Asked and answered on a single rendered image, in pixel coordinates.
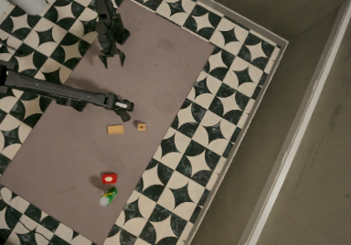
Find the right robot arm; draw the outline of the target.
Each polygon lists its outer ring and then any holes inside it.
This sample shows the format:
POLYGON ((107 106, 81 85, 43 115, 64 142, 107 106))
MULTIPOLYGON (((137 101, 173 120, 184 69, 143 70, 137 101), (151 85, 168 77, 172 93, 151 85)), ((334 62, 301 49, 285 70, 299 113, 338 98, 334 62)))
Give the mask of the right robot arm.
POLYGON ((10 94, 12 89, 30 92, 48 97, 57 101, 56 104, 72 107, 79 112, 81 112, 88 102, 119 113, 124 123, 131 120, 129 119, 131 117, 128 112, 133 111, 134 103, 129 101, 122 102, 122 100, 118 100, 118 97, 114 93, 103 94, 83 91, 30 77, 18 72, 17 69, 17 64, 0 59, 0 92, 10 94), (9 70, 8 74, 6 74, 7 70, 9 70), (29 89, 30 91, 28 91, 29 89))

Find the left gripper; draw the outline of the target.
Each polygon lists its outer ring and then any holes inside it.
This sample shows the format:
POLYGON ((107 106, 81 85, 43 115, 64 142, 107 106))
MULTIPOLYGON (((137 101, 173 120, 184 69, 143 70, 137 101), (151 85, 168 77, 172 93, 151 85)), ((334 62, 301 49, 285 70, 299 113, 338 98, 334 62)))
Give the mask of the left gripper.
POLYGON ((104 64, 106 69, 107 69, 107 58, 114 57, 114 54, 119 54, 121 65, 122 65, 122 68, 123 68, 123 62, 125 60, 125 55, 124 55, 123 52, 120 52, 120 50, 118 48, 103 49, 103 50, 101 50, 101 53, 104 53, 105 56, 104 55, 98 55, 98 56, 101 59, 101 61, 104 64), (106 53, 106 52, 110 52, 110 53, 106 53))

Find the green drink can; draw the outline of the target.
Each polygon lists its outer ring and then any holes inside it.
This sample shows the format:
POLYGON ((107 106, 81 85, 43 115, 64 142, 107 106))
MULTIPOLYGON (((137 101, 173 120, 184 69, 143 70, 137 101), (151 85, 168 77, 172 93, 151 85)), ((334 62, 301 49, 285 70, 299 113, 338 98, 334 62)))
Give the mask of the green drink can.
POLYGON ((117 195, 117 189, 115 187, 109 188, 102 196, 100 199, 100 204, 105 207, 108 206, 112 200, 115 198, 117 195))

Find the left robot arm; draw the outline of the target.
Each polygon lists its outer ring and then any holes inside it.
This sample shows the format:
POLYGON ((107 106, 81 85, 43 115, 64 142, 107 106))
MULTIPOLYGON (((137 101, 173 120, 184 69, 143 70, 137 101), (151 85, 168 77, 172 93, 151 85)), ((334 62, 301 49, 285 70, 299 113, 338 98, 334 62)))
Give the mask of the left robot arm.
POLYGON ((121 15, 115 12, 112 0, 96 0, 96 7, 99 21, 96 22, 95 30, 99 34, 97 36, 101 47, 104 49, 117 48, 115 41, 122 44, 129 36, 129 30, 125 29, 125 31, 123 31, 121 15), (117 16, 117 18, 114 18, 115 16, 117 16))

